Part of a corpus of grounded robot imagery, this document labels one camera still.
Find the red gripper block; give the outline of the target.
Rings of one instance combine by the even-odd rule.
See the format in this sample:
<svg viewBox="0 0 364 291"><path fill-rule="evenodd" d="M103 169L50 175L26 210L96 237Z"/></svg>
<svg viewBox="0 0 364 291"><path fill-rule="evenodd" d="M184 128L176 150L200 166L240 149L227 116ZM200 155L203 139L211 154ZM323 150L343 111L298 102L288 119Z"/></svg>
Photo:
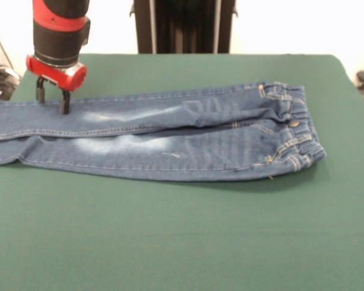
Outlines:
<svg viewBox="0 0 364 291"><path fill-rule="evenodd" d="M79 62L71 67L59 68L47 65L30 55L26 58L26 66L30 72L38 77L36 100L39 103L45 103L44 82L49 81L62 89L60 112L62 115L67 115L70 108L70 92L82 86L87 75L86 66Z"/></svg>

